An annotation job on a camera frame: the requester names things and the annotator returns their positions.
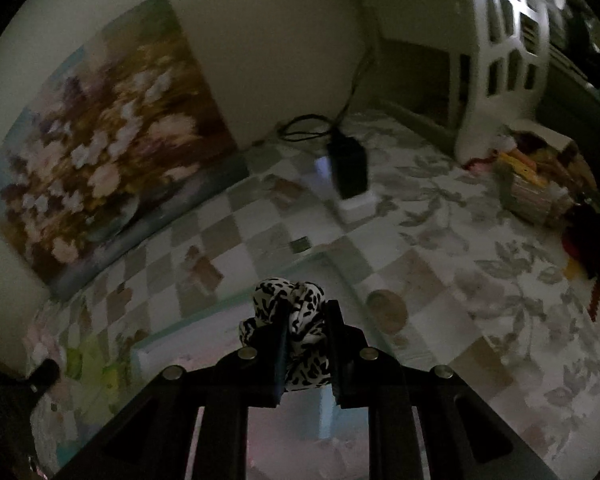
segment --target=small green square object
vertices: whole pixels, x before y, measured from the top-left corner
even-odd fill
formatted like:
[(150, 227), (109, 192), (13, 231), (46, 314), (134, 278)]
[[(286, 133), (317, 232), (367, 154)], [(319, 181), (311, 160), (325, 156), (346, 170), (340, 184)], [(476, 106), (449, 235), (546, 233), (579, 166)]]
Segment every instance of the small green square object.
[(298, 240), (293, 240), (289, 246), (295, 254), (298, 254), (305, 252), (307, 249), (311, 249), (311, 242), (309, 241), (309, 238), (303, 236), (302, 238), (298, 238)]

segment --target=leopard print scrunchie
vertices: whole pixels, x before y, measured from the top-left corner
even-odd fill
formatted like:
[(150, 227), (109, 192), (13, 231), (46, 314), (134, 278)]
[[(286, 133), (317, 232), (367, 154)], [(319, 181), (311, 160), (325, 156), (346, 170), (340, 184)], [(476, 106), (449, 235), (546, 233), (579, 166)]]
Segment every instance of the leopard print scrunchie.
[(272, 322), (279, 300), (291, 304), (289, 315), (289, 361), (286, 390), (318, 388), (331, 381), (324, 327), (324, 291), (311, 282), (288, 282), (269, 278), (253, 293), (255, 317), (240, 322), (240, 342), (248, 346), (256, 328)]

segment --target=floral tablecloth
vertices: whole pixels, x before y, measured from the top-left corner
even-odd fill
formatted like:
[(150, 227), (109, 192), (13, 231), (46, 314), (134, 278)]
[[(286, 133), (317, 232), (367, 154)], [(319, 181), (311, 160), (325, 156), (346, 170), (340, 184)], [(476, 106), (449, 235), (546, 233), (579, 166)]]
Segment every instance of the floral tablecloth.
[(362, 303), (389, 290), (407, 321), (387, 329), (403, 364), (450, 364), (550, 464), (600, 393), (600, 343), (548, 235), (506, 211), (489, 175), (463, 171), (387, 115), (349, 116), (369, 156), (375, 217), (342, 224), (315, 172), (324, 140), (271, 139), (245, 152), (252, 177), (155, 234), (65, 304), (32, 323), (30, 365), (59, 384), (32, 415), (40, 460), (55, 472), (142, 384), (131, 347), (302, 260), (307, 236)]

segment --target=floral painting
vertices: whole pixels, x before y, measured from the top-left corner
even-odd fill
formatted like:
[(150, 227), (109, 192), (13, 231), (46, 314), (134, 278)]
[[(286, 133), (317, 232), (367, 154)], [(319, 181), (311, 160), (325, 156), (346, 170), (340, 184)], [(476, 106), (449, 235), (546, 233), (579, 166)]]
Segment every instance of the floral painting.
[(0, 147), (0, 232), (67, 298), (247, 175), (168, 0), (72, 53)]

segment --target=checkered pattern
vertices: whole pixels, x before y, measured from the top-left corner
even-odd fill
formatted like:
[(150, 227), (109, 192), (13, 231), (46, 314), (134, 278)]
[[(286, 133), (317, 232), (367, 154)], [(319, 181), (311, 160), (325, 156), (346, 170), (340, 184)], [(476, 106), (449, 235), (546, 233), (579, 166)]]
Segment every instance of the checkered pattern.
[[(95, 335), (106, 359), (116, 362), (125, 339), (159, 332), (326, 250), (363, 303), (378, 289), (403, 298), (409, 320), (399, 333), (385, 335), (403, 364), (451, 364), (485, 400), (510, 413), (517, 431), (532, 427), (531, 414), (525, 412), (524, 422), (516, 415), (515, 407), (526, 404), (499, 357), (398, 234), (396, 208), (343, 225), (333, 191), (315, 174), (315, 157), (275, 143), (245, 156), (251, 177), (129, 251), (61, 309), (54, 335), (62, 346), (77, 348)], [(276, 195), (282, 188), (283, 198)], [(313, 249), (294, 254), (289, 244), (302, 237)]]

